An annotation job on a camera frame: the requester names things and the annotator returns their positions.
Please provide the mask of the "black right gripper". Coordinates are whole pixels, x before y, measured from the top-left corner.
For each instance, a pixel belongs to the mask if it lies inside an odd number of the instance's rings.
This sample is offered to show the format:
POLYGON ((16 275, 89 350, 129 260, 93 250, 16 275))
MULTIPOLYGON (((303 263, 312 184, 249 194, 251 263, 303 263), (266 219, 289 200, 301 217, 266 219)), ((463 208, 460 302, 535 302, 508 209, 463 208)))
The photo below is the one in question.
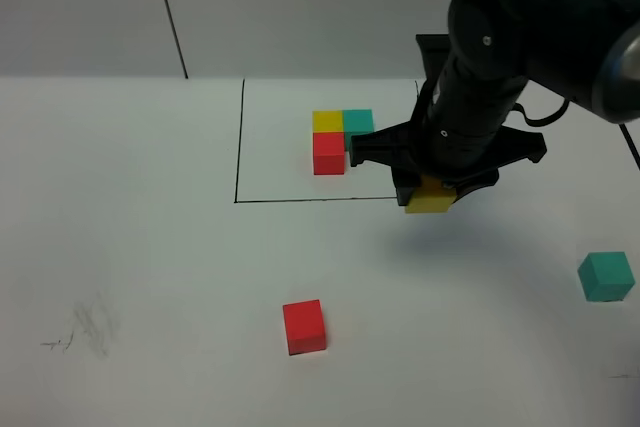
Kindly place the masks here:
POLYGON ((350 165, 372 162, 391 168, 399 206, 407 206, 422 177, 441 181, 442 201, 449 205, 494 186, 498 170, 546 154, 540 133, 500 127, 488 136, 465 136, 452 131, 425 130, 404 122, 352 138, 350 165))

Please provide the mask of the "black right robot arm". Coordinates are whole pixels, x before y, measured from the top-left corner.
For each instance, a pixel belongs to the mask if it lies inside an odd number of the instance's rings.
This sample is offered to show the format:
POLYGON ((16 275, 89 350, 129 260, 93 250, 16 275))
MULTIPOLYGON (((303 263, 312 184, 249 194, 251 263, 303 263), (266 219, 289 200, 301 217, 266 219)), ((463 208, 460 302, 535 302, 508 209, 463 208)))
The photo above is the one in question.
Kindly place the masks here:
POLYGON ((400 206, 433 212, 540 161, 544 121, 506 125, 529 82, 599 118, 639 116, 639 0, 451 0, 448 30, 417 37, 426 80, 411 118, 353 137, 352 166, 390 168, 400 206))

